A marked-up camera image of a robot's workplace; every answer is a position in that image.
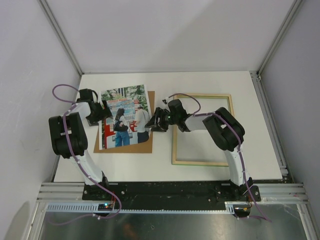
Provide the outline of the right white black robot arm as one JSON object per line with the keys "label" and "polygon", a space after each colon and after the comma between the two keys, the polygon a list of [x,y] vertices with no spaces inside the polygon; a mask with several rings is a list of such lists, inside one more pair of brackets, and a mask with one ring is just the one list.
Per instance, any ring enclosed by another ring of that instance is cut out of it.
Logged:
{"label": "right white black robot arm", "polygon": [[242,201],[248,196],[252,178],[247,175],[242,153],[245,129],[225,108],[214,112],[187,113],[179,99],[167,103],[169,109],[157,107],[151,119],[145,124],[153,132],[166,132],[170,125],[176,125],[181,132],[206,130],[215,145],[224,151],[230,172],[231,196]]}

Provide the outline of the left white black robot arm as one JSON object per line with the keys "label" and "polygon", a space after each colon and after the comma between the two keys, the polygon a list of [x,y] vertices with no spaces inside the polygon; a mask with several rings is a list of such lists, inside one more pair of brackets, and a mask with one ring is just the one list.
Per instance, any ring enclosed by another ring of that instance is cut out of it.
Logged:
{"label": "left white black robot arm", "polygon": [[103,171],[96,166],[88,152],[88,138],[83,123],[96,126],[112,116],[106,101],[99,102],[92,89],[81,89],[79,98],[70,101],[71,107],[63,115],[48,120],[54,153],[69,160],[80,172],[86,186],[94,186],[93,194],[100,200],[110,196],[111,188]]}

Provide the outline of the green wooden photo frame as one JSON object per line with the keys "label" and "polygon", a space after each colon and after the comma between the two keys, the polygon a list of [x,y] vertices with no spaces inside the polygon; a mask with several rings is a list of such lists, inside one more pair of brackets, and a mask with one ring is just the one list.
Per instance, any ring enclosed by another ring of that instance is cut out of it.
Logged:
{"label": "green wooden photo frame", "polygon": [[[192,96],[201,105],[199,113],[214,112],[220,107],[226,108],[231,115],[234,115],[232,96],[230,94],[205,94],[205,93],[186,93],[178,94],[174,99],[182,102],[183,108],[187,113],[195,112],[199,106],[195,100],[188,97]],[[172,164],[187,166],[210,166],[227,167],[227,159],[220,150],[207,129],[203,126],[200,130],[191,132],[181,132],[176,125],[172,127]]]}

